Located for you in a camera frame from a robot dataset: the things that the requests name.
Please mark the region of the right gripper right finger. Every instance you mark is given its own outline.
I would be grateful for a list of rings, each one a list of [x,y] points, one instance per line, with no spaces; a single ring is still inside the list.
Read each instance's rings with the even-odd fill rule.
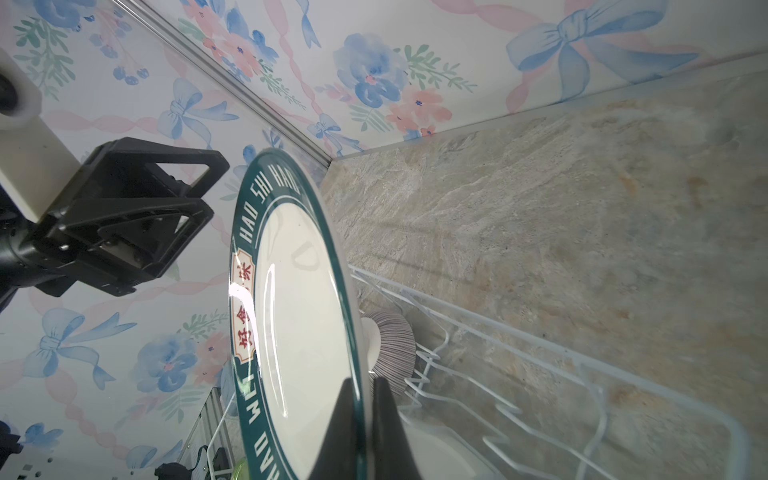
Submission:
[[[373,382],[374,478],[421,480],[388,381]]]

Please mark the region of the green rimmed plate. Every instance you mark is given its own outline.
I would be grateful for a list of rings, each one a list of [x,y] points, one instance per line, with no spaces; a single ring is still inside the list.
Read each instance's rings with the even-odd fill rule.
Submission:
[[[308,479],[343,381],[354,386],[357,478],[373,475],[371,382],[343,252],[306,170],[279,149],[248,166],[229,266],[232,370],[254,479]]]

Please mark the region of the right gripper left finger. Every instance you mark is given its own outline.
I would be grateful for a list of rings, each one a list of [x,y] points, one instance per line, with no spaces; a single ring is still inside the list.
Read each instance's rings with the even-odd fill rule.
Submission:
[[[357,420],[354,386],[343,381],[318,457],[309,480],[353,480],[357,478]]]

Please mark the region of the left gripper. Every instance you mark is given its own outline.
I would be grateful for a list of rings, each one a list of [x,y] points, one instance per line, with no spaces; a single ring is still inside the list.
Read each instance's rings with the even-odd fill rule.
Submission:
[[[205,172],[179,180],[166,166]],[[216,150],[125,137],[97,147],[71,180],[77,200],[36,225],[1,198],[1,311],[21,288],[61,297],[80,282],[113,296],[162,277],[212,219],[200,199],[229,170]],[[28,237],[35,229],[34,249]]]

